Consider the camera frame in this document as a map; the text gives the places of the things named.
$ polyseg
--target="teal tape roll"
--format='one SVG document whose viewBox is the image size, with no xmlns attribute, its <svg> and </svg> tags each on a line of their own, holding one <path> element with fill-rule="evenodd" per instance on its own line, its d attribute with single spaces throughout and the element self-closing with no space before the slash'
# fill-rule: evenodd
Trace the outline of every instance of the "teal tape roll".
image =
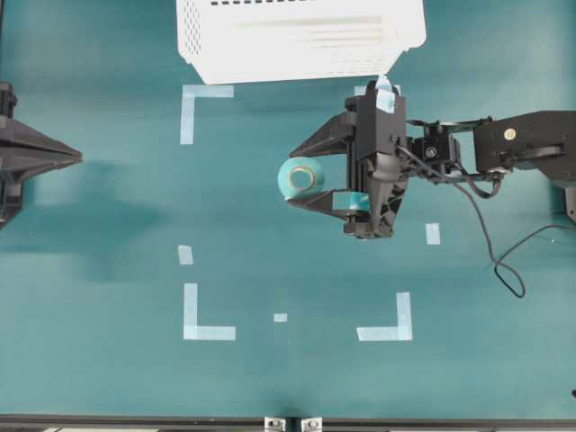
<svg viewBox="0 0 576 432">
<path fill-rule="evenodd" d="M 278 172 L 278 188 L 286 200 L 317 194 L 324 186 L 324 170 L 315 159 L 293 157 Z"/>
</svg>

